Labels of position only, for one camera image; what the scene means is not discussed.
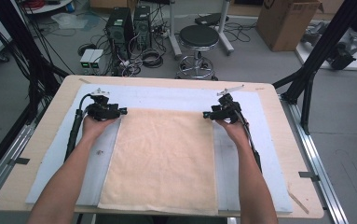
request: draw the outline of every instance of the floor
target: floor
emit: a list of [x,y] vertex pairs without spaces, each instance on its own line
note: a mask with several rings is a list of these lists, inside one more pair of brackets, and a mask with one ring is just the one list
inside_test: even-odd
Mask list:
[[[77,54],[79,46],[96,41],[96,35],[103,34],[105,21],[89,13],[87,5],[79,6],[78,16],[89,20],[85,29],[59,30],[56,23],[49,18],[53,13],[46,13],[38,18],[51,46],[59,53],[74,74],[82,74]],[[176,19],[176,32],[183,27],[194,24],[197,15]],[[231,17],[229,22],[251,25],[256,18]],[[272,52],[255,29],[243,31],[250,37],[249,42],[239,40],[231,42],[235,51],[227,56],[223,47],[205,52],[215,67],[216,75],[223,81],[244,81],[273,83],[300,68],[301,63],[292,51]],[[241,40],[249,40],[241,34]],[[177,61],[172,55],[168,40],[163,56],[164,64],[160,68],[143,68],[137,77],[174,78]],[[183,54],[191,54],[182,48]],[[67,70],[58,57],[52,53],[53,62]],[[277,89],[283,93],[288,86]],[[16,121],[27,99],[28,81],[22,76],[13,60],[0,62],[0,142],[9,128]],[[336,195],[344,209],[347,219],[357,223],[357,72],[332,71],[320,69],[314,79],[311,109],[309,114],[309,131],[316,148],[323,160],[323,165],[334,186]],[[0,212],[0,223],[24,223],[28,213]],[[91,216],[85,216],[82,223],[90,223]],[[321,219],[287,219],[280,223],[333,223],[325,212]]]

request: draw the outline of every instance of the wooden table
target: wooden table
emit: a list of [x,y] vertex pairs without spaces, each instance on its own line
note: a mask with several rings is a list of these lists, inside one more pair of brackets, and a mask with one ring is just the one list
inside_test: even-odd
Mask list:
[[[300,154],[288,120],[282,109],[275,89],[265,83],[241,83],[208,80],[182,80],[138,77],[88,77],[69,76],[59,88],[56,96],[41,119],[21,157],[30,159],[27,165],[16,164],[0,190],[0,210],[30,211],[32,205],[25,199],[34,183],[39,164],[52,143],[62,120],[64,119],[76,93],[82,84],[110,84],[122,86],[170,87],[186,89],[222,90],[244,84],[242,91],[257,92],[262,103],[274,147],[280,161],[294,212],[278,214],[278,217],[323,217],[321,206],[315,188],[309,178],[301,178],[298,172],[308,169]],[[117,210],[105,210],[95,206],[77,206],[76,212],[84,213],[123,213]],[[239,217],[237,212],[219,211],[221,217]]]

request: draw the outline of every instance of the human arm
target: human arm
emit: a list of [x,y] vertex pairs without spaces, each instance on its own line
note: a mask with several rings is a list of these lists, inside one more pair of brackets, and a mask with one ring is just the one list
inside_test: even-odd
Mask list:
[[268,186],[257,166],[242,123],[217,120],[236,144],[239,156],[239,196],[241,224],[278,223]]
[[96,139],[114,119],[83,120],[82,138],[76,148],[49,180],[36,201],[27,223],[71,223],[85,177],[89,153]]

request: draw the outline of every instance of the beige towel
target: beige towel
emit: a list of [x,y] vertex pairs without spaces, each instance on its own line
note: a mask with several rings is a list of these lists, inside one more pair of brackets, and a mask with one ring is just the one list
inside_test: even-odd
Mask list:
[[201,112],[130,108],[98,206],[217,215],[212,122]]

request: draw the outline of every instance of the round stool seat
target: round stool seat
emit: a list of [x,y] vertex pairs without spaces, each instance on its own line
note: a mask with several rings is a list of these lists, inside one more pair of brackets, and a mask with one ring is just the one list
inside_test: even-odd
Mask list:
[[179,33],[181,44],[189,49],[212,49],[219,40],[219,34],[205,25],[186,26]]

